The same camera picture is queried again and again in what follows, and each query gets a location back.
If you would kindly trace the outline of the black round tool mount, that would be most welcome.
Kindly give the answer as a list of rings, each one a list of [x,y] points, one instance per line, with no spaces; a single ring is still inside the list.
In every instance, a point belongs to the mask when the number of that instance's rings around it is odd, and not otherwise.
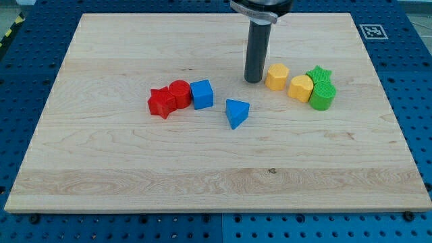
[[[257,24],[276,24],[289,13],[294,0],[231,0],[230,7]]]

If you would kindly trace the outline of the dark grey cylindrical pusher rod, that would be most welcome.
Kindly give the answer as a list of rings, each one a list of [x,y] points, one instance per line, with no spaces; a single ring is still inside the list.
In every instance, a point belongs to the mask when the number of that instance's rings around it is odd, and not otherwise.
[[[244,79],[249,83],[258,83],[263,78],[271,26],[272,23],[250,21],[244,68]]]

